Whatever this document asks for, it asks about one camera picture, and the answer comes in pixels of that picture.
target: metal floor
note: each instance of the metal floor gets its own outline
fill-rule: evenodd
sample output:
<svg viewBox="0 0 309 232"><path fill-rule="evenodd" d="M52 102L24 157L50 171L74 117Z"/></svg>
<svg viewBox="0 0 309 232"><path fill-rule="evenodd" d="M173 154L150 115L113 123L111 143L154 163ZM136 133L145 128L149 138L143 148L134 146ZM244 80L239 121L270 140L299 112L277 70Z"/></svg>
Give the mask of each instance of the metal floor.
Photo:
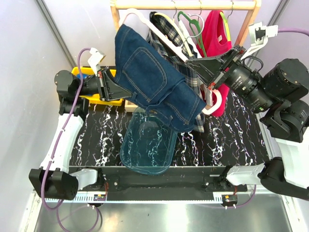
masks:
<svg viewBox="0 0 309 232"><path fill-rule="evenodd" d="M248 195L239 195L242 203ZM60 218L69 215L80 203L64 203ZM194 204L114 204L100 208L94 232L290 232L281 198L260 194L247 206L239 209L210 209ZM71 232L85 232L96 219L95 211L83 208L63 221ZM36 232L61 232L55 211L41 208Z"/></svg>

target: plaid shirt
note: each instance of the plaid shirt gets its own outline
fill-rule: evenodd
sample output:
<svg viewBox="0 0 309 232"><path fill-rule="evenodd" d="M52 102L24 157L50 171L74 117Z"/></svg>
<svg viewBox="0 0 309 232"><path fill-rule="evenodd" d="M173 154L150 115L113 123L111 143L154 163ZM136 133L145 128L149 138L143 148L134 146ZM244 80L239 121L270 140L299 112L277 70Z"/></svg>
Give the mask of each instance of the plaid shirt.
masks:
<svg viewBox="0 0 309 232"><path fill-rule="evenodd" d="M173 42L175 46L181 46L183 44L183 40L180 35L163 16L154 15L155 12L150 13L150 21L165 35L167 35L168 39ZM180 60L178 56L174 54L173 51L170 50L168 46L163 44L158 36L154 34L151 30L148 32L148 41L149 44L157 50L157 52L166 59L171 65L174 66L182 75L185 76L185 81L187 85L200 97L202 97L199 85L197 83L198 75L195 74L192 70L190 70L184 62ZM193 58L197 57L197 54L194 52L193 47L189 44L191 52L193 54ZM189 57L188 51L185 46L182 47L183 54ZM204 132L204 123L205 123L205 115L200 113L194 123L194 130L199 132Z"/></svg>

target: black marble surface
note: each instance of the black marble surface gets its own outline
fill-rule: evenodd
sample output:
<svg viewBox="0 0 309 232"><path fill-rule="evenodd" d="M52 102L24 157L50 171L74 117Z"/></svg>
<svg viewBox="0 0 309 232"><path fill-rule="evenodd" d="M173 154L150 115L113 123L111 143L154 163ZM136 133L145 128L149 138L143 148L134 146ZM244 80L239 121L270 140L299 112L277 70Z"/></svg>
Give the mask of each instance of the black marble surface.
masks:
<svg viewBox="0 0 309 232"><path fill-rule="evenodd" d="M91 104L76 139L71 166L119 166L132 113L122 106ZM205 132L179 133L172 166L256 165L268 160L255 114L230 91L225 114L208 117Z"/></svg>

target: yellow bin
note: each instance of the yellow bin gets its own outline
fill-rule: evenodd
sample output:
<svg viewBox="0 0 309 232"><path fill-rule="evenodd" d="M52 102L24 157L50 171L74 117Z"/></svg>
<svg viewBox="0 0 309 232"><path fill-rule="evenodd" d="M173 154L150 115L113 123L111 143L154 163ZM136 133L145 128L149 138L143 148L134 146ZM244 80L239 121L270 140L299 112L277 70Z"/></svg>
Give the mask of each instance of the yellow bin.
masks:
<svg viewBox="0 0 309 232"><path fill-rule="evenodd" d="M94 74L94 72L92 71L91 68L84 68L84 67L81 67L81 70L82 70L82 73L83 73L83 74L87 74L87 75L93 75L93 74ZM114 69L112 70L112 69L111 69L111 73L112 73L113 76L115 76L116 70L114 70ZM77 67L73 68L72 74L74 74L74 75L79 74L78 68L77 68ZM92 96L81 96L81 97L82 97L82 98L87 98L91 104L102 104L102 105L115 105L115 106L121 106L121 105L122 105L122 102L124 101L123 99L119 99L119 100L116 100L116 101L101 101L101 100L100 100L99 94L94 94L94 95L92 95Z"/></svg>

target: hanger hook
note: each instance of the hanger hook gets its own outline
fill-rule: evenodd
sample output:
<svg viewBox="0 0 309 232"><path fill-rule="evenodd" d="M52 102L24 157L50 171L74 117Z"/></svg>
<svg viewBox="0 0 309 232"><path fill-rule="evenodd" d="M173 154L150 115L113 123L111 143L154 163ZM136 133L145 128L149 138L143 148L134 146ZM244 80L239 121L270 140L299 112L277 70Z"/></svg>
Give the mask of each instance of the hanger hook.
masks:
<svg viewBox="0 0 309 232"><path fill-rule="evenodd" d="M199 6L200 6L200 12L198 15L201 15L202 14L202 1L201 0L198 0L199 1Z"/></svg>
<svg viewBox="0 0 309 232"><path fill-rule="evenodd" d="M192 16L197 16L198 18L200 18L201 20L202 20L202 22L203 22L203 26L202 26L202 29L201 29L201 32L199 33L199 34L197 34L197 35L192 35L192 36L188 36L186 39L185 39L185 41L183 42L183 44L180 46L180 48L181 47L183 47L183 45L184 45L184 43L187 41L187 39L188 38L195 38L195 37L197 37L197 36L200 36L201 34L202 34L202 32L203 32L203 30L204 30L204 27L205 27L205 21L203 20L203 18L202 18L202 16L200 16L200 15L196 15L196 14L188 14L190 17L192 17Z"/></svg>
<svg viewBox="0 0 309 232"><path fill-rule="evenodd" d="M231 11L231 13L228 15L227 20L228 20L228 18L232 15L233 10L234 10L234 2L233 2L233 0L231 0L231 2L232 2L232 11Z"/></svg>
<svg viewBox="0 0 309 232"><path fill-rule="evenodd" d="M176 2L175 2L174 0L171 0L171 1L175 3L176 12L175 12L175 14L174 14L174 16L173 16L173 18L175 18L175 15L177 14L177 6L176 6Z"/></svg>

